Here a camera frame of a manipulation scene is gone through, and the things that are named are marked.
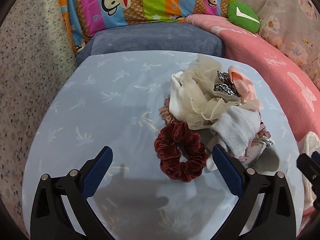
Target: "white floral curtain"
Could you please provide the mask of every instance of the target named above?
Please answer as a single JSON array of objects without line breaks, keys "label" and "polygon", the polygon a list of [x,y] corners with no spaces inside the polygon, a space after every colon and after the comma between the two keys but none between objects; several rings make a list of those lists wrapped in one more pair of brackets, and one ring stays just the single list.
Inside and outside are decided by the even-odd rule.
[{"label": "white floral curtain", "polygon": [[320,89],[320,15],[310,0],[238,0],[259,16],[259,35],[294,61]]}]

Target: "metal rivet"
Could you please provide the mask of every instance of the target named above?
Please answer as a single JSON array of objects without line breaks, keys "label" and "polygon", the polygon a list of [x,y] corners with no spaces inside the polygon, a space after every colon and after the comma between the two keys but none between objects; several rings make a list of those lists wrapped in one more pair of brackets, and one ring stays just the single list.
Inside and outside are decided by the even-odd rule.
[{"label": "metal rivet", "polygon": [[281,172],[281,171],[279,171],[279,172],[277,173],[277,175],[278,175],[279,178],[284,178],[284,174],[283,174],[283,172]]},{"label": "metal rivet", "polygon": [[46,179],[48,179],[49,178],[49,175],[48,174],[43,174],[42,176],[41,176],[41,179],[42,180],[46,180]]},{"label": "metal rivet", "polygon": [[256,171],[253,168],[247,168],[247,173],[253,175],[256,173]]},{"label": "metal rivet", "polygon": [[74,177],[74,176],[76,176],[78,174],[78,171],[77,170],[72,170],[72,171],[70,171],[69,174],[70,174],[70,176]]}]

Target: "light blue tablecloth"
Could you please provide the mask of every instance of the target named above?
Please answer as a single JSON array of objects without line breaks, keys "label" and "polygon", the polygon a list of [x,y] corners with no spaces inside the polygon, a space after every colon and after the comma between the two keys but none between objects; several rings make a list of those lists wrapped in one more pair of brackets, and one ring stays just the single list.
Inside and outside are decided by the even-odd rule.
[{"label": "light blue tablecloth", "polygon": [[[205,168],[190,183],[170,180],[161,172],[154,151],[154,140],[164,127],[158,109],[170,94],[170,77],[186,70],[196,58],[196,54],[176,51],[119,52],[91,56],[78,67],[46,113],[29,153],[22,191],[28,230],[41,175],[65,176],[107,145],[114,160],[88,202],[115,239],[206,240],[215,234],[237,201],[219,171]],[[299,152],[287,118],[256,70],[213,58],[223,70],[234,65],[254,82],[264,107],[262,120],[281,158],[279,170],[289,183],[299,228],[303,185],[296,168]],[[63,199],[75,229],[82,232]],[[253,225],[259,203],[243,232]]]}]

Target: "blue gray velvet cushion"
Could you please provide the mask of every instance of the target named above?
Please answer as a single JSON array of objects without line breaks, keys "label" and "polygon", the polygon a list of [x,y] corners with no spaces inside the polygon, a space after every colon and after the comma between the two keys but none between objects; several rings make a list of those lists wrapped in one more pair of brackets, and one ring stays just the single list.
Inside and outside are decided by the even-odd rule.
[{"label": "blue gray velvet cushion", "polygon": [[222,57],[224,44],[217,36],[191,24],[135,24],[96,33],[77,55],[77,61],[81,64],[91,55],[137,50],[174,50]]}]

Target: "green pillow with white checkmark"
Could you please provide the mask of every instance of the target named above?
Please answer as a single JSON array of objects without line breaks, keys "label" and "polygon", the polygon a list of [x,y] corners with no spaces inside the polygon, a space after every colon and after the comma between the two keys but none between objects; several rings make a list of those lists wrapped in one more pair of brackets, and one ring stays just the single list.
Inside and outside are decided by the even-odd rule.
[{"label": "green pillow with white checkmark", "polygon": [[227,12],[228,21],[245,30],[256,33],[260,28],[260,22],[255,12],[246,4],[232,2]]}]

